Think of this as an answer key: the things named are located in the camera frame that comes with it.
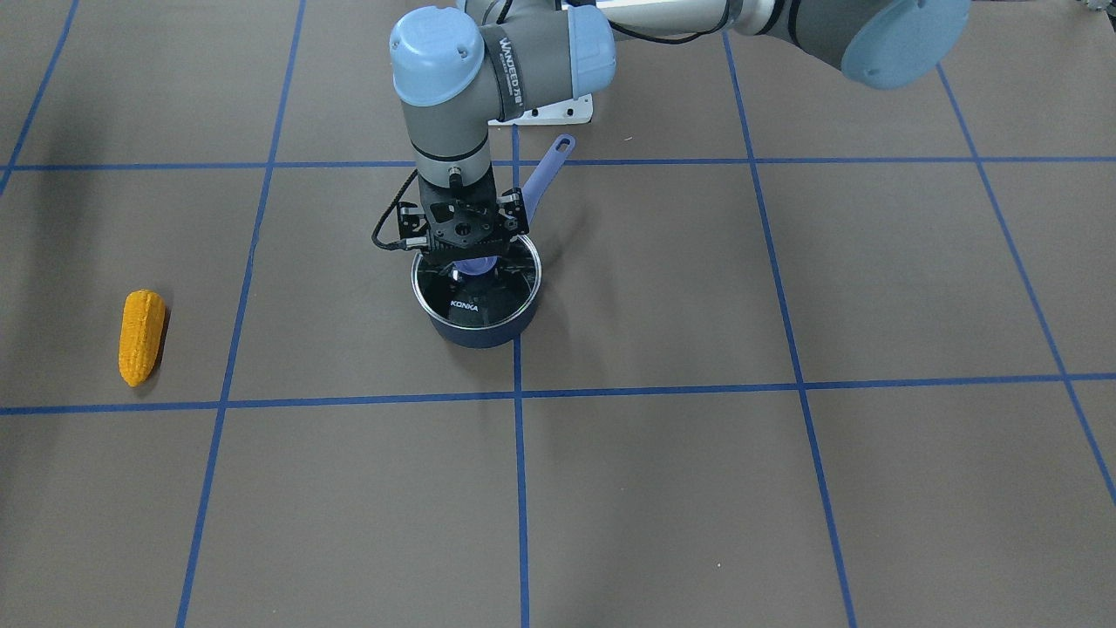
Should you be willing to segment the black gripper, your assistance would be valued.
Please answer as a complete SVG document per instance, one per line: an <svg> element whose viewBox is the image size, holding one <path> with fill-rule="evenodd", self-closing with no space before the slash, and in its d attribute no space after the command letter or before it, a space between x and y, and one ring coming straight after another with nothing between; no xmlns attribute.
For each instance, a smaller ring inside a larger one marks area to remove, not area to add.
<svg viewBox="0 0 1116 628"><path fill-rule="evenodd" d="M522 189L496 194L492 180L440 189L419 178L419 203L398 204L403 249L427 257L427 273L451 276L453 257L485 257L494 265L529 232Z"/></svg>

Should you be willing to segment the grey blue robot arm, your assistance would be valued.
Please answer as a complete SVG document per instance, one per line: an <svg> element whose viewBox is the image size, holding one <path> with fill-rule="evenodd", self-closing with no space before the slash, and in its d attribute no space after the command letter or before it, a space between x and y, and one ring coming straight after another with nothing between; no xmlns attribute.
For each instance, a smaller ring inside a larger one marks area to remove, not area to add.
<svg viewBox="0 0 1116 628"><path fill-rule="evenodd" d="M682 46L723 31L791 44L852 83L896 89L959 40L968 1L458 1L426 4L388 38L393 86L415 153L419 206L391 204L422 261L483 276L526 234L557 163L499 195L491 120L610 85L617 41Z"/></svg>

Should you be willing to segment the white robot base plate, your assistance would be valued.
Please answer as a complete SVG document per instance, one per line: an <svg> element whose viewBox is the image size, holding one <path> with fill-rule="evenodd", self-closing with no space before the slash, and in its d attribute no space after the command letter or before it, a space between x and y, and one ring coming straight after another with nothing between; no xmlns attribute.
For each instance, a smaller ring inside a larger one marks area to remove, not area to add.
<svg viewBox="0 0 1116 628"><path fill-rule="evenodd" d="M590 94L578 97L578 99L569 99L537 107L533 110L526 110L519 118L511 120L491 119L487 124L490 127L511 125L583 125L593 119L593 114L594 103L593 95Z"/></svg>

